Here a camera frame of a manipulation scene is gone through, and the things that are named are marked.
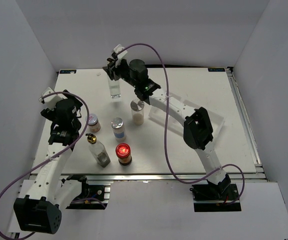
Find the clear liquid glass bottle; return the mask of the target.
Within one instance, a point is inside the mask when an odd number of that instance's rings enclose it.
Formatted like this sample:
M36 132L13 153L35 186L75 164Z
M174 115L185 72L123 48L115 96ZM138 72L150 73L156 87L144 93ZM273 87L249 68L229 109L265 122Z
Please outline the clear liquid glass bottle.
M107 77L109 92L112 99L118 99L121 97L120 82L119 80L111 80Z

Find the small red white lid jar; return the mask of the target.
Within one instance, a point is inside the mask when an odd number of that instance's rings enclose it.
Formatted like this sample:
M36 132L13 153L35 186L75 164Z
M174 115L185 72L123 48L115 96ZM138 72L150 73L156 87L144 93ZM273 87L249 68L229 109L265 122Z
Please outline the small red white lid jar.
M97 115L94 113L89 114L88 120L88 128L90 132L96 133L101 129L101 125L99 123L99 119Z

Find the tall silver lid spice jar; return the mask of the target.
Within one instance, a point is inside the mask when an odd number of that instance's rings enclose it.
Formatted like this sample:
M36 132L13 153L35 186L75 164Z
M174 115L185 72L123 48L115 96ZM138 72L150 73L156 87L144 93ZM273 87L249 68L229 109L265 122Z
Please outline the tall silver lid spice jar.
M144 107L144 102L139 99L134 99L130 103L132 120L133 123L137 126L140 126L144 123Z

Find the dark sauce glass bottle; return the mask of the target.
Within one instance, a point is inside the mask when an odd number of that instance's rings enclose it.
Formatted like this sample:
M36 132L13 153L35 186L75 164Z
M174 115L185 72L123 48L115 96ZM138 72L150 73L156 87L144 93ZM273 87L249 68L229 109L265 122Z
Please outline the dark sauce glass bottle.
M104 145L92 133L87 133L87 142L89 143L89 150L96 160L97 164L105 168L110 162L110 158Z

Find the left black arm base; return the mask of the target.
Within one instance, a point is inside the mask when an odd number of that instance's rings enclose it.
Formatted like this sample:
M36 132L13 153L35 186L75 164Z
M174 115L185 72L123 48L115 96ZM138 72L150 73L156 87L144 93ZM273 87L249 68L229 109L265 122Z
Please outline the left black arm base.
M73 203L67 206L69 210L104 210L107 206L105 201L105 185L90 184L85 175L73 174L61 179L61 186L71 181L78 181L82 184L81 193L73 199Z

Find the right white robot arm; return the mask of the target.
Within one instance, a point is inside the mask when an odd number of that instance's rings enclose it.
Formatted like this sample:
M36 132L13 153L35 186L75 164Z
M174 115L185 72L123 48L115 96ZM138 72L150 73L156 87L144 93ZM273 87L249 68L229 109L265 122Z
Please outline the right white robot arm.
M169 114L183 126L184 142L198 154L206 171L210 195L219 200L228 193L231 183L214 150L213 127L207 110L193 108L171 97L149 78L148 69L140 59L127 62L112 57L103 70L112 81L124 80L134 88L138 99Z

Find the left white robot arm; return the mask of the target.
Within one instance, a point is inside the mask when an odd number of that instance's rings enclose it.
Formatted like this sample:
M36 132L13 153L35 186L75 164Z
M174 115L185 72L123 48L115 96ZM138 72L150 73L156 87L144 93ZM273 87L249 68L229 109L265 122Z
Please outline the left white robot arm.
M52 123L45 155L47 163L40 168L26 195L15 200L14 212L21 230L55 234L71 201L89 195L89 187L78 180L59 186L64 166L80 135L82 124L77 112L83 104L67 90L56 94L50 87L42 93L40 102L47 106L41 115Z

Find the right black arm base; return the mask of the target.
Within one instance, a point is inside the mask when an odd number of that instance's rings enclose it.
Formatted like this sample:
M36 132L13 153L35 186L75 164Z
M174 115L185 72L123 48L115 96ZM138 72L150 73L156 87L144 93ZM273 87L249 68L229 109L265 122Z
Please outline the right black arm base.
M236 184L219 194L208 184L195 184L189 189L192 193L196 213L240 212L241 204L237 199L239 192Z

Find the blue label silver lid jar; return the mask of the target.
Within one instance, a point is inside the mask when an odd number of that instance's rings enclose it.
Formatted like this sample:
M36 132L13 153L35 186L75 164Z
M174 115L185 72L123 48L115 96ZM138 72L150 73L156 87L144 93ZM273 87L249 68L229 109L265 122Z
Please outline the blue label silver lid jar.
M120 117L116 117L111 121L111 128L114 137L117 141L124 141L126 139L124 122Z

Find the white three compartment tray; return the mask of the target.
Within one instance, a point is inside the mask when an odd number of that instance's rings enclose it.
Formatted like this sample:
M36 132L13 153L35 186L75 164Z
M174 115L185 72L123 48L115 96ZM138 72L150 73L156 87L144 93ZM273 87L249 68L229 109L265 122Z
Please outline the white three compartment tray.
M199 109L201 106L198 104L195 104L183 97L180 97L174 93L170 93L171 99L170 99L170 106L174 103L176 100L177 102L180 102L183 106L183 108L187 109ZM212 128L213 128L213 137L215 141L218 137L218 135L221 133L221 129L225 122L225 117L219 115L216 112L213 112L211 110L207 110ZM164 127L165 124L165 112L158 109L157 107L152 106L151 110L149 112L149 119L154 121L155 123L161 125ZM171 115L168 117L168 130L172 131L173 133L178 134L179 136L183 137L183 126L180 124L175 118L173 118Z

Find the red lid sauce jar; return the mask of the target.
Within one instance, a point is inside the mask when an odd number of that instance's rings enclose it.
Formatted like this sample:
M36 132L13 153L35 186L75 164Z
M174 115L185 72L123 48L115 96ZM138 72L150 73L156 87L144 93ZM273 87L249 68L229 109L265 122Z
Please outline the red lid sauce jar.
M116 146L115 149L118 162L122 166L128 166L132 162L131 148L126 143L121 143Z

